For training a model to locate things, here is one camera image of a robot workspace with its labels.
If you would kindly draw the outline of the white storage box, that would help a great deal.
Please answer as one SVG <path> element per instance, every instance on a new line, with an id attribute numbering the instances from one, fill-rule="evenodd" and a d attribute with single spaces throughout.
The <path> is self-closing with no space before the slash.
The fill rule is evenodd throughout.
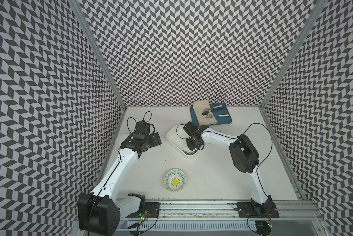
<path id="1" fill-rule="evenodd" d="M 189 135 L 187 135 L 186 132 L 183 130 L 183 126 L 184 126 L 183 124 L 177 124 L 176 126 L 174 126 L 167 133 L 166 138 L 178 151 L 180 151 L 183 155 L 185 155 L 184 151 L 190 150 L 190 149 L 187 147 L 187 144 L 186 144 L 186 140 L 189 138 Z"/>

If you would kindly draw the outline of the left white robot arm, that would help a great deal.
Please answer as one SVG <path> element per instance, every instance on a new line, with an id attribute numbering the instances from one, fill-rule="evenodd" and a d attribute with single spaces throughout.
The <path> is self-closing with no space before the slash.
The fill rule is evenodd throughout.
<path id="1" fill-rule="evenodd" d="M 93 190 L 79 195 L 79 228 L 88 233 L 111 236 L 120 220 L 127 216 L 143 216 L 146 212 L 144 195 L 131 193 L 117 200 L 118 192 L 130 169 L 142 153 L 162 143 L 159 133 L 151 135 L 130 134 L 118 148 L 118 157 Z"/>

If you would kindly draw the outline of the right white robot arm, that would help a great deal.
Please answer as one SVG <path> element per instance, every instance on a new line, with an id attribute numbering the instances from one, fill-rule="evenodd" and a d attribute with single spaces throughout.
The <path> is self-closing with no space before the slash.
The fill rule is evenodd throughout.
<path id="1" fill-rule="evenodd" d="M 206 143 L 227 149 L 230 152 L 233 165 L 244 173 L 251 193 L 251 204 L 255 216 L 268 217 L 273 211 L 272 197 L 263 187 L 259 173 L 259 153 L 245 134 L 231 136 L 217 132 L 206 125 L 195 126 L 188 122 L 183 130 L 189 136 L 186 140 L 190 150 L 200 149 Z"/>

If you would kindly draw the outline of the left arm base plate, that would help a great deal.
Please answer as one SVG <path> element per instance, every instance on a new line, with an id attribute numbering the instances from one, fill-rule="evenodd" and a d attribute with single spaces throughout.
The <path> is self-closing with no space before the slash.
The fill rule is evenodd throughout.
<path id="1" fill-rule="evenodd" d="M 159 210 L 160 210 L 160 202 L 146 202 L 145 204 L 141 204 L 138 211 L 125 216 L 125 218 L 140 218 L 140 214 L 144 214 L 146 210 L 150 210 L 151 219 L 158 218 Z"/>

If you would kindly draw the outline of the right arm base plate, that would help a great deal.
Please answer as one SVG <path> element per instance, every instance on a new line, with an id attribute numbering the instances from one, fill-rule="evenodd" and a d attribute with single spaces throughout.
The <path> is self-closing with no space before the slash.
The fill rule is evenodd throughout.
<path id="1" fill-rule="evenodd" d="M 261 219 L 278 219 L 280 217 L 276 204 L 273 202 L 258 204 L 253 202 L 237 202 L 235 203 L 239 218 L 261 218 Z"/>

